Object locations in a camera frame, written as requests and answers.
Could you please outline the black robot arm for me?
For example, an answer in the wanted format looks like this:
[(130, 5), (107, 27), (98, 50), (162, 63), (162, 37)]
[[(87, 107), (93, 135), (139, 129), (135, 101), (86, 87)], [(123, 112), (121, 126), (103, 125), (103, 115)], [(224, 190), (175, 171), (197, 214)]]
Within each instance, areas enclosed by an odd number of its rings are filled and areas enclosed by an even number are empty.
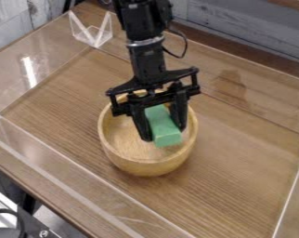
[(113, 0), (114, 13), (126, 34), (131, 62), (131, 79), (107, 89), (114, 116), (127, 115), (143, 141), (153, 140), (145, 110), (166, 103), (170, 119), (178, 129), (186, 127), (187, 101), (201, 93), (197, 73), (189, 67), (169, 70), (163, 31), (173, 20), (169, 0)]

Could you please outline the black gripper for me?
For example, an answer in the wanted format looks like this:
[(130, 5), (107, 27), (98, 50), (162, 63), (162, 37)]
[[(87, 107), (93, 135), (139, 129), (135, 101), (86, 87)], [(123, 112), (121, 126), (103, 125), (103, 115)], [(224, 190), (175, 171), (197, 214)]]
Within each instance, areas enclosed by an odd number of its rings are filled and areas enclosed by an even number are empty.
[(114, 116), (131, 117), (141, 140), (150, 142), (151, 133), (145, 109), (169, 103), (170, 118), (181, 131), (186, 127), (189, 98), (201, 93), (195, 67), (167, 70), (163, 48), (129, 47), (133, 77), (106, 91)]

